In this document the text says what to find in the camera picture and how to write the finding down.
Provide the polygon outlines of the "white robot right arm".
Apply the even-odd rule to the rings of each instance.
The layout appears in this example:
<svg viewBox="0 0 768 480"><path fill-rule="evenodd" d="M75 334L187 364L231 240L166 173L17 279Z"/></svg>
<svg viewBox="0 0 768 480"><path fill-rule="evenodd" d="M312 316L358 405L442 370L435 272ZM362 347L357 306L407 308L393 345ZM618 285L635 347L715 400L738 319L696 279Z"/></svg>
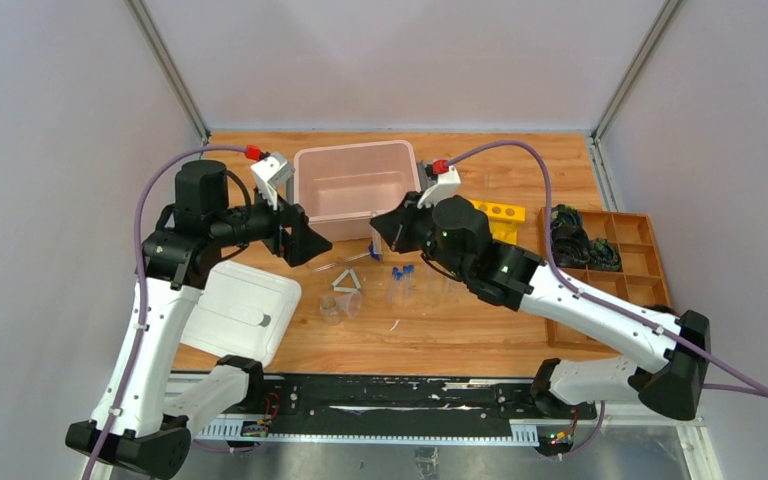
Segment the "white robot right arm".
<svg viewBox="0 0 768 480"><path fill-rule="evenodd" d="M710 322L638 306L554 269L517 245L493 239L487 215L455 195L422 207L417 192L371 227L396 253L420 253L479 300L575 329L616 351L593 361L551 358L530 387L531 403L556 417L589 402L636 402L673 420L697 415L709 361Z"/></svg>

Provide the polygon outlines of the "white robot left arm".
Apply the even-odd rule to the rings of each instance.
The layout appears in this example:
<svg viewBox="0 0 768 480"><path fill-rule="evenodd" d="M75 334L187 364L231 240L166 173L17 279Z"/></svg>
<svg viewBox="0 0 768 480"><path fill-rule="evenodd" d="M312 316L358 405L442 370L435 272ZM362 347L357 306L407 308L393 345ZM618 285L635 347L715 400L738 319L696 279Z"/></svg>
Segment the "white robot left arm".
<svg viewBox="0 0 768 480"><path fill-rule="evenodd" d="M328 252L304 209L279 188L293 176L279 154L251 168L255 187L232 206L236 174L215 160L180 166L174 200L149 235L135 237L134 304L116 365L89 419L66 445L88 458L153 479L183 466L193 437L231 406L258 411L264 369L301 297L296 281L235 263L262 243L291 267Z"/></svg>

